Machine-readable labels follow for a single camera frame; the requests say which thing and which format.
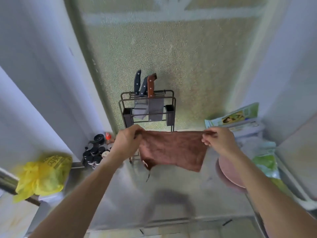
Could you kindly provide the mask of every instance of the brown wooden knife handle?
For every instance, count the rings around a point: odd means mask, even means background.
[[[149,98],[154,98],[154,80],[156,75],[150,75],[147,77],[147,96]]]

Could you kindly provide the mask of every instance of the gray countertop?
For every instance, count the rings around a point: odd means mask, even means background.
[[[245,194],[226,187],[218,177],[218,154],[208,149],[199,173],[158,165],[148,170],[140,161],[128,161],[115,172],[89,230],[160,226],[188,220],[218,220],[253,216]],[[72,169],[64,194],[70,193],[93,170]],[[58,203],[42,203],[27,234]]]

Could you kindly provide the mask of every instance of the black plastic holder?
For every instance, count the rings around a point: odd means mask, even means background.
[[[165,96],[166,93],[171,93],[171,96]],[[172,100],[172,104],[167,104],[164,105],[165,108],[165,112],[163,111],[163,113],[147,113],[147,114],[139,114],[139,115],[134,115],[133,114],[133,109],[134,107],[127,107],[127,105],[125,104],[125,102],[127,101],[137,101],[137,100],[145,100],[145,99],[150,99],[147,96],[143,96],[143,97],[139,97],[138,95],[136,95],[134,92],[124,92],[121,93],[121,100],[119,101],[119,107],[120,107],[120,112],[121,112],[121,116],[123,119],[123,123],[124,126],[126,128],[129,128],[130,126],[132,126],[135,123],[147,123],[147,122],[153,122],[153,121],[134,121],[134,117],[138,117],[138,116],[148,116],[148,115],[154,115],[154,114],[162,114],[162,115],[166,115],[166,119],[162,119],[161,121],[166,121],[166,125],[171,127],[171,132],[174,131],[174,127],[175,127],[175,112],[176,112],[176,98],[174,97],[174,91],[173,90],[159,90],[159,91],[154,91],[154,98],[151,99],[156,99],[156,98],[162,98],[162,99],[171,99]]]

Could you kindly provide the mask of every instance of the knotted plastic bag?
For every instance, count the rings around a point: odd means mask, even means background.
[[[17,203],[30,196],[47,196],[60,192],[72,166],[71,157],[51,156],[42,161],[27,162],[23,171],[18,174],[17,195],[13,202]]]

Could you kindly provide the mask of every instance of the knife handle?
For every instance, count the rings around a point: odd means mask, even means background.
[[[141,82],[141,70],[138,70],[134,78],[134,94],[136,95],[139,94],[139,89],[141,85],[140,82]]]
[[[147,96],[149,98],[154,98],[154,75],[150,75],[147,77]]]
[[[142,87],[141,87],[141,90],[139,93],[139,97],[143,97],[143,96],[147,95],[147,77],[145,77],[143,80]]]

